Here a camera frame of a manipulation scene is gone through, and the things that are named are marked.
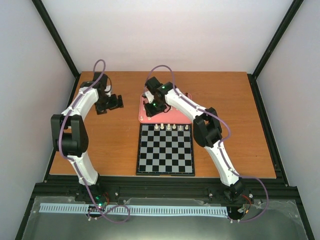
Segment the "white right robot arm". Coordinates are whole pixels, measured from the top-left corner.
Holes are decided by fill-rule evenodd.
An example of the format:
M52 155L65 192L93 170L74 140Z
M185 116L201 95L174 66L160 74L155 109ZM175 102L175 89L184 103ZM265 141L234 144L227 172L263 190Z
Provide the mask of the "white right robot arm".
M196 143L210 155L223 185L243 187L243 178L234 168L224 146L221 123L214 108L198 105L182 93L172 82L160 83L157 78L146 80L147 91L142 94L148 100L144 105L146 115L153 117L170 106L179 110L193 124L193 137Z

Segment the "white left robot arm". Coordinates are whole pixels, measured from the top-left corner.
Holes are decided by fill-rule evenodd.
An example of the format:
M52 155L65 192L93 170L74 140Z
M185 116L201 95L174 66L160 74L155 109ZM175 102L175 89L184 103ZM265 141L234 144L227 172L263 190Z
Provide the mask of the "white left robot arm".
M88 154L85 118L92 107L97 115L124 107L122 96L112 93L111 79L102 72L94 73L91 81L84 81L71 104L62 113L52 115L50 124L53 148L70 162L79 183L89 186L86 195L96 202L103 198L104 188L96 184L99 174Z

